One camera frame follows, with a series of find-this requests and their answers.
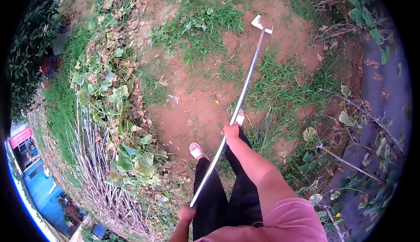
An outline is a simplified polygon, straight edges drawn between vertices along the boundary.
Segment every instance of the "blue tarp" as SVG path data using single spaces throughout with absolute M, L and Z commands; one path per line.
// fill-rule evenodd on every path
M 52 193 L 48 194 L 51 187 L 54 185 L 54 180 L 51 177 L 45 178 L 44 170 L 42 169 L 43 166 L 44 163 L 39 160 L 25 172 L 25 185 L 42 217 L 59 232 L 67 234 L 69 227 L 64 221 L 63 211 L 56 199 L 63 190 L 59 186 L 56 186 Z

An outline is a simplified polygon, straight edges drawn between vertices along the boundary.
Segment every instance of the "black pants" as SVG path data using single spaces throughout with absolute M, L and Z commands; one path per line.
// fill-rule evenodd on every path
M 241 128 L 239 128 L 239 137 L 251 147 Z M 251 182 L 228 145 L 226 146 L 225 156 L 236 174 L 231 199 L 228 202 L 222 182 L 216 170 L 213 170 L 206 186 L 197 199 L 197 213 L 192 221 L 193 240 L 207 236 L 224 226 L 262 226 L 263 217 L 261 215 L 257 187 Z M 194 193 L 209 165 L 210 161 L 205 158 L 201 158 L 198 161 L 195 172 Z

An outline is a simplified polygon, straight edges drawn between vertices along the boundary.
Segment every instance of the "person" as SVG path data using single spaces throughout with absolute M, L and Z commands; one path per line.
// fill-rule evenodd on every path
M 179 209 L 179 222 L 170 242 L 187 242 L 192 221 L 192 237 L 197 242 L 227 241 L 327 241 L 323 226 L 311 203 L 299 198 L 281 173 L 267 159 L 252 150 L 240 125 L 240 112 L 233 125 L 225 124 L 225 156 L 236 181 L 228 202 L 217 172 L 197 198 Z M 190 153 L 198 160 L 194 193 L 210 165 L 200 145 L 190 144 Z

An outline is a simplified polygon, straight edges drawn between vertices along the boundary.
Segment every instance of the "white slipper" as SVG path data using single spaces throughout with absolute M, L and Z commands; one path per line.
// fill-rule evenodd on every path
M 244 123 L 244 120 L 245 120 L 244 111 L 242 111 L 242 109 L 239 109 L 239 113 L 235 121 L 238 122 L 239 125 L 242 125 Z
M 194 158 L 195 159 L 197 159 L 197 157 L 199 157 L 200 155 L 203 155 L 204 157 L 206 157 L 207 158 L 207 160 L 208 161 L 210 161 L 210 159 L 209 159 L 209 157 L 203 152 L 203 150 L 202 150 L 202 148 L 201 148 L 201 145 L 199 145 L 198 143 L 196 143 L 196 142 L 192 142 L 190 145 L 189 145 L 189 149 L 191 150 L 191 145 L 192 144 L 196 144 L 197 145 L 197 147 L 194 149 L 194 150 L 192 150 L 192 151 L 190 151 L 190 154 L 192 155 L 192 156 L 194 156 Z

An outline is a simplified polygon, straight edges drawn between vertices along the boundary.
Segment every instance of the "blue surface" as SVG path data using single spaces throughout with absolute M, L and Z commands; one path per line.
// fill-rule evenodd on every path
M 104 224 L 98 223 L 94 226 L 93 234 L 96 235 L 99 239 L 102 239 L 107 230 L 108 228 Z
M 25 185 L 42 217 L 59 232 L 67 234 L 69 227 L 64 221 L 64 214 L 60 204 L 56 200 L 56 197 L 58 197 L 63 190 L 59 186 L 56 186 L 52 193 L 48 194 L 54 184 L 54 180 L 51 177 L 46 179 L 44 177 L 44 170 L 39 171 L 30 179 L 30 173 L 36 170 L 38 166 L 43 167 L 44 163 L 40 160 L 25 172 Z

